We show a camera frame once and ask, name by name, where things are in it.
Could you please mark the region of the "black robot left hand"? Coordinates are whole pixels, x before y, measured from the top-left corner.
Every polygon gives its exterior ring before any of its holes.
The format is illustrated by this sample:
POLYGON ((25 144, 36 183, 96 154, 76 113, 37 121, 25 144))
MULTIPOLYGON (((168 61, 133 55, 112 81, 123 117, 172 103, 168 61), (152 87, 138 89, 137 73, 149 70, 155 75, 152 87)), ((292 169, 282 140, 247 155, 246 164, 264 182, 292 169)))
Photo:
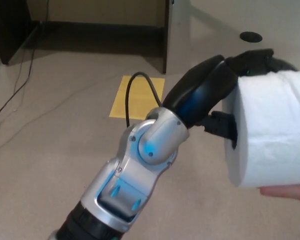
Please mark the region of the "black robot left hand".
POLYGON ((297 70, 273 55, 273 49, 266 48, 228 58, 213 56, 188 70, 167 94, 162 106, 175 113, 188 129, 203 126, 205 132, 231 140, 235 148, 238 130, 234 115, 212 109, 236 88, 240 77, 297 70))

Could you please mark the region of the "person's bare hand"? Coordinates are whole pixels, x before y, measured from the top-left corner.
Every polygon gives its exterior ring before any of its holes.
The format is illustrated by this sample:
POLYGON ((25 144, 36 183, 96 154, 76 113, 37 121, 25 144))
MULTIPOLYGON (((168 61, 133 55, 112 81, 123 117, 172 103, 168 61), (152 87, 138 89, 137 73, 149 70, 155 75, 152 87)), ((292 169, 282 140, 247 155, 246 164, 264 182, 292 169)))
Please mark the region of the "person's bare hand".
POLYGON ((267 197, 287 198, 300 201, 300 184, 260 187, 259 192, 261 195, 267 197))

